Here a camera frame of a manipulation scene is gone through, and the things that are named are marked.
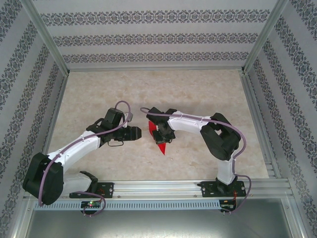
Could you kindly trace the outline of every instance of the beige surface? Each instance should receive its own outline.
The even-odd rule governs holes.
[[[130,103],[131,126],[142,138],[89,153],[68,173],[86,170],[99,180],[214,179],[217,159],[201,136],[177,131],[164,156],[148,131],[141,106],[161,111],[178,109],[187,114],[212,116],[219,112],[246,136],[246,151],[236,171],[252,178],[267,178],[263,156],[236,70],[72,72],[69,75],[50,152],[77,138],[88,125],[105,116],[119,100]],[[127,111],[125,105],[119,109]]]

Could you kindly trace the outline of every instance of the perforated metal strip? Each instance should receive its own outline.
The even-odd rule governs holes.
[[[35,211],[78,211],[81,201],[57,201],[50,206],[34,206]],[[219,200],[181,200],[181,201],[107,201],[106,210],[210,210],[220,209]]]

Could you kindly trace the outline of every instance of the damask wallpaper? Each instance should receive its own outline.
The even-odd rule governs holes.
[[[281,174],[317,237],[317,1],[291,0],[249,78]]]
[[[276,0],[35,0],[70,69],[243,66]]]
[[[30,159],[43,150],[64,75],[18,0],[0,1],[0,238],[23,195]]]

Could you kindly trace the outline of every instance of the red triangular block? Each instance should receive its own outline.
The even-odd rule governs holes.
[[[157,126],[153,122],[149,121],[149,131],[151,136],[153,136],[154,130],[157,130]],[[161,150],[161,152],[165,155],[166,143],[158,144],[158,147]]]

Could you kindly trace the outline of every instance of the enclosure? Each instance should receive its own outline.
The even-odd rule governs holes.
[[[0,4],[0,237],[317,237],[316,0]],[[69,196],[39,207],[22,188],[32,157],[119,100],[142,138],[67,171],[113,182],[106,210],[86,218],[87,199]],[[239,212],[223,216],[232,197],[197,187],[217,176],[203,139],[176,131],[163,155],[140,107],[222,113],[245,134],[236,170],[252,186]]]

